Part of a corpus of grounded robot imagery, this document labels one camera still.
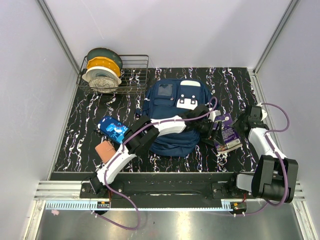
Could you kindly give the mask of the purple paperback book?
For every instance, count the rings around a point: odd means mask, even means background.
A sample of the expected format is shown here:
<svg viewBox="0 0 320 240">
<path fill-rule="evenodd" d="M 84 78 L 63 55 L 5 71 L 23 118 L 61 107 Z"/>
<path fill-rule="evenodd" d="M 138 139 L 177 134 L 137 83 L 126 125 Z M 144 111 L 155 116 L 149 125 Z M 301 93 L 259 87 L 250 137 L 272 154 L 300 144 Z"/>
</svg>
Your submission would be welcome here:
<svg viewBox="0 0 320 240">
<path fill-rule="evenodd" d="M 238 133 L 232 128 L 233 119 L 229 113 L 216 116 L 214 119 L 214 128 L 220 123 L 221 136 L 223 144 L 218 142 L 217 136 L 214 140 L 214 146 L 218 154 L 226 154 L 242 147 L 241 139 Z"/>
</svg>

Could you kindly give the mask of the blue patterned pencil case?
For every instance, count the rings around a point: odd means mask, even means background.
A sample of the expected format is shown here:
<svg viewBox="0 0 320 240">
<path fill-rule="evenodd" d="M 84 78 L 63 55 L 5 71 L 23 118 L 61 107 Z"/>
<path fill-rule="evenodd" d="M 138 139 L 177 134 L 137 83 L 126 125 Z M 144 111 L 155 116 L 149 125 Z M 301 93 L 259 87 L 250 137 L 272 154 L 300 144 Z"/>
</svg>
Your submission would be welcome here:
<svg viewBox="0 0 320 240">
<path fill-rule="evenodd" d="M 125 132 L 129 129 L 122 122 L 111 116 L 105 116 L 97 124 L 98 130 L 118 144 L 122 144 Z"/>
</svg>

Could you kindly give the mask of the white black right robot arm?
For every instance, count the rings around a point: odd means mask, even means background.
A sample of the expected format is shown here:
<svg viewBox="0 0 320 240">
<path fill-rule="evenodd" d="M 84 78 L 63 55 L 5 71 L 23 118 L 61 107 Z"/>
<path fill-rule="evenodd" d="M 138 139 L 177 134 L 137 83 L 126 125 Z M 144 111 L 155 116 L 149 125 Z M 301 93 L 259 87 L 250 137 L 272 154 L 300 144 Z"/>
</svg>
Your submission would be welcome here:
<svg viewBox="0 0 320 240">
<path fill-rule="evenodd" d="M 266 116 L 261 105 L 249 105 L 232 123 L 232 128 L 252 144 L 259 161 L 253 175 L 234 173 L 226 189 L 235 199 L 251 193 L 254 198 L 278 206 L 292 202 L 299 165 L 278 148 L 271 136 L 273 130 L 263 123 Z"/>
</svg>

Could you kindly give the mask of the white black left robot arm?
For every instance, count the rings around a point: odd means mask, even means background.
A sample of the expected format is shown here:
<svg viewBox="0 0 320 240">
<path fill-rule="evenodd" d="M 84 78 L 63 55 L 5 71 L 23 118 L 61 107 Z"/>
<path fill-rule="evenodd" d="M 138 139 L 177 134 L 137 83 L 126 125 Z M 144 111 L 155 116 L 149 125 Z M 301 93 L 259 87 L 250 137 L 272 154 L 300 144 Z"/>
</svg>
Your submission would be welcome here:
<svg viewBox="0 0 320 240">
<path fill-rule="evenodd" d="M 196 130 L 204 136 L 204 141 L 214 145 L 217 136 L 221 134 L 219 125 L 213 128 L 217 116 L 215 108 L 215 105 L 208 108 L 202 104 L 193 110 L 165 119 L 141 116 L 124 132 L 124 139 L 118 150 L 115 150 L 109 141 L 97 145 L 95 150 L 103 165 L 88 179 L 90 192 L 97 198 L 103 198 L 108 190 L 112 191 L 110 184 L 121 169 L 129 161 L 150 149 L 155 140 L 161 136 Z"/>
</svg>

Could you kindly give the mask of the navy blue student backpack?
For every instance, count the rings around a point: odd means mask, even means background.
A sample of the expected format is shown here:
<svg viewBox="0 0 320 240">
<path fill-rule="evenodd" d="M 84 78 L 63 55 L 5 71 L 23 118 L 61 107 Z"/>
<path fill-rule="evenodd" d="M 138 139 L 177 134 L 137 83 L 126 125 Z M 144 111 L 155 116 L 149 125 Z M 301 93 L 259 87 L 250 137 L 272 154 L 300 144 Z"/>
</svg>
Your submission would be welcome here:
<svg viewBox="0 0 320 240">
<path fill-rule="evenodd" d="M 219 106 L 216 97 L 194 79 L 161 79 L 146 93 L 142 115 L 159 130 L 150 151 L 167 157 L 186 157 L 207 132 Z"/>
</svg>

